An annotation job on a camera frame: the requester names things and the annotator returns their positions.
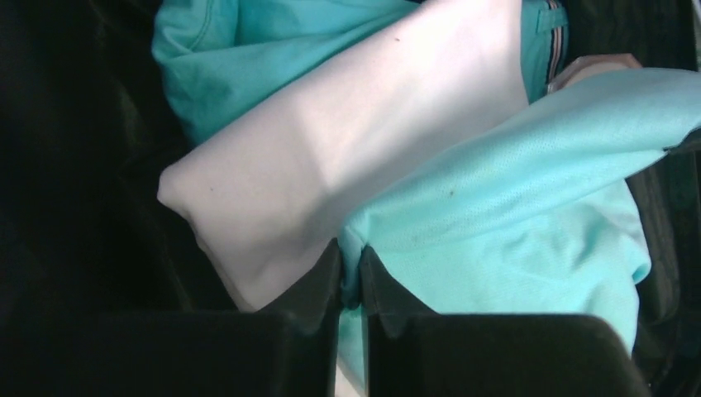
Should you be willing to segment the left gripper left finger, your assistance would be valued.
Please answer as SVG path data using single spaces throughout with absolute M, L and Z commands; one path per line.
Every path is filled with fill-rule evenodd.
M 1 331 L 4 396 L 331 396 L 336 241 L 260 311 L 75 316 L 34 289 Z

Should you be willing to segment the white garment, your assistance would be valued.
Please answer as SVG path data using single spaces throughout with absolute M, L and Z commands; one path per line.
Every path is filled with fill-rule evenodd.
M 522 3 L 428 1 L 282 88 L 166 168 L 235 305 L 308 273 L 345 217 L 527 106 Z

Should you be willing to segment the light teal garment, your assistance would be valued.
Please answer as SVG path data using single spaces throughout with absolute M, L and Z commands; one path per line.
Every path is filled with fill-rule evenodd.
M 365 382 L 355 287 L 371 247 L 439 313 L 585 313 L 631 352 L 638 283 L 652 263 L 627 178 L 700 125 L 700 76 L 625 69 L 550 94 L 461 142 L 357 208 L 338 241 L 347 265 L 338 362 Z

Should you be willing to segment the black ribbed hard-shell suitcase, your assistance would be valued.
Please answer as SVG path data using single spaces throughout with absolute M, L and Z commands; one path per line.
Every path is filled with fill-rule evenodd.
M 697 66 L 691 1 L 560 2 L 566 64 L 631 53 L 645 66 Z M 3 309 L 28 278 L 39 302 L 27 317 L 39 324 L 60 312 L 235 310 L 184 221 L 155 200 L 158 173 L 186 147 L 150 55 L 160 4 L 1 1 Z M 700 396 L 694 144 L 629 180 L 636 199 L 660 188 L 643 202 L 662 204 L 653 225 L 673 230 L 653 242 L 662 270 L 639 287 L 634 357 L 654 396 Z

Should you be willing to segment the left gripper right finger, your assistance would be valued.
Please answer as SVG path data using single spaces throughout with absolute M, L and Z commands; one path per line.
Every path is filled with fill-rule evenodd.
M 618 335 L 571 314 L 439 314 L 371 248 L 360 283 L 369 396 L 648 396 Z

